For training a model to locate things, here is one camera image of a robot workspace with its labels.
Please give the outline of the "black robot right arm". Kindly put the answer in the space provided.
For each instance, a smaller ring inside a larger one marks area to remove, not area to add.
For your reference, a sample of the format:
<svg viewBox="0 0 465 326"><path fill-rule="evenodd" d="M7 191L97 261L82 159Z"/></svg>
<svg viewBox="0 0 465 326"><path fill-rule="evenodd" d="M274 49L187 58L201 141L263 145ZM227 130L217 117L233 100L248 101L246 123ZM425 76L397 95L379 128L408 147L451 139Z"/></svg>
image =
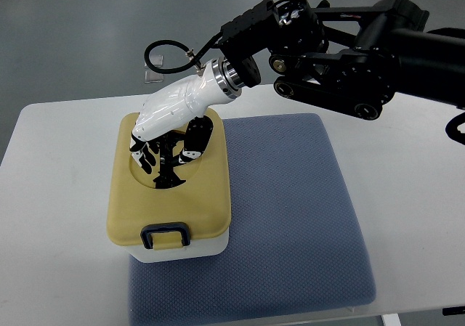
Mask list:
<svg viewBox="0 0 465 326"><path fill-rule="evenodd" d="M280 96L367 121L398 92L463 109L464 31L427 31L428 18L409 0L263 0L222 26L218 47L248 87L261 81L254 55L267 50Z"/></svg>

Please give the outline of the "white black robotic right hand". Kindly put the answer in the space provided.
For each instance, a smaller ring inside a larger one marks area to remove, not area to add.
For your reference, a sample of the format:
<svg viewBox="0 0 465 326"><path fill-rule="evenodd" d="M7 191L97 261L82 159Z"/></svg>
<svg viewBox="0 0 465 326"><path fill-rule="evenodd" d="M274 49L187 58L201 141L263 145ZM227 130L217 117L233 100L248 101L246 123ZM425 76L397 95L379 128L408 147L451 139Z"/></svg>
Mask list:
<svg viewBox="0 0 465 326"><path fill-rule="evenodd" d="M130 141L137 165L150 174L156 165L149 143L204 116L211 105L232 102L245 86L225 58L208 61L199 74L180 79L151 94L139 112Z"/></svg>

